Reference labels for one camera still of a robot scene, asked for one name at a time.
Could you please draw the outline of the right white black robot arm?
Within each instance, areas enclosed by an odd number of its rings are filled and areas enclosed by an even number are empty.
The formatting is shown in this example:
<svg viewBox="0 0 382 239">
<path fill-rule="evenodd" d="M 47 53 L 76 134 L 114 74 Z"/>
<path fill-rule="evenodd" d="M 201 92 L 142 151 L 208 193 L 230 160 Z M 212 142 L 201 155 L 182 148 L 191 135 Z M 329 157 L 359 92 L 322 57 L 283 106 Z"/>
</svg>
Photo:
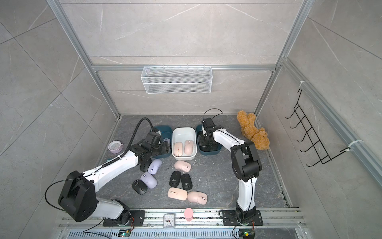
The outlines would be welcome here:
<svg viewBox="0 0 382 239">
<path fill-rule="evenodd" d="M 203 119 L 202 126 L 208 143 L 219 143 L 231 154 L 232 169 L 239 183 L 235 215 L 238 222 L 247 222 L 256 215 L 255 186 L 262 170 L 255 144 L 250 140 L 241 140 L 215 125 L 212 118 Z"/>
</svg>

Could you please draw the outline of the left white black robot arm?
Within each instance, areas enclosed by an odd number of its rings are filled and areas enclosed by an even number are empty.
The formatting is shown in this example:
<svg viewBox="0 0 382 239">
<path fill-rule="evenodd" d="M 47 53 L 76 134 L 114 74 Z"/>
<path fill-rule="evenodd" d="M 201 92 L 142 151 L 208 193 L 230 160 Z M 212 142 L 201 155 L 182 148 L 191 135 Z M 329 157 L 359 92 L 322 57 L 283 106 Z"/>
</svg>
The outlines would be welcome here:
<svg viewBox="0 0 382 239">
<path fill-rule="evenodd" d="M 76 222 L 102 217 L 113 220 L 119 226 L 126 225 L 131 218 L 129 207 L 117 199 L 99 198 L 97 192 L 130 168 L 140 166 L 141 171 L 148 171 L 152 157 L 165 154 L 167 149 L 161 132 L 154 129 L 145 139 L 111 161 L 83 173 L 71 172 L 58 198 L 59 206 Z"/>
</svg>

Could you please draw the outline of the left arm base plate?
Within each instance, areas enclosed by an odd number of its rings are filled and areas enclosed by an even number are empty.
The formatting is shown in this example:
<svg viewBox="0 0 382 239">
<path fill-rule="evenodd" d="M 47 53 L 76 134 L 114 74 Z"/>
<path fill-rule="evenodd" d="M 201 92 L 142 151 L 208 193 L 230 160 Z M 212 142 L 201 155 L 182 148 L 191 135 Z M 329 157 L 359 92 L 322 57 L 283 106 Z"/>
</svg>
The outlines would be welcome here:
<svg viewBox="0 0 382 239">
<path fill-rule="evenodd" d="M 129 211 L 129 215 L 123 216 L 122 218 L 119 218 L 117 220 L 105 218 L 102 223 L 102 226 L 103 227 L 130 227 L 131 225 L 133 225 L 133 226 L 141 227 L 143 226 L 145 213 L 146 211 L 144 210 L 133 210 L 133 211 Z"/>
</svg>

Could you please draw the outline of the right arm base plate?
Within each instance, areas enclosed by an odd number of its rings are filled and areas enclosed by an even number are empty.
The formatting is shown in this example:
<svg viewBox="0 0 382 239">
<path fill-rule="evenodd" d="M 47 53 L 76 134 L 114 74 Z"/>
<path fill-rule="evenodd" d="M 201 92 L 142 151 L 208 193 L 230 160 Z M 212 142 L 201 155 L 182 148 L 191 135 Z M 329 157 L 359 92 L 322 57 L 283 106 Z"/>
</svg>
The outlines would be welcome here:
<svg viewBox="0 0 382 239">
<path fill-rule="evenodd" d="M 244 220 L 238 218 L 235 210 L 220 210 L 219 216 L 223 219 L 224 226 L 237 226 L 239 224 L 244 226 L 263 226 L 263 219 L 261 212 L 256 210 L 252 216 L 247 216 Z"/>
</svg>

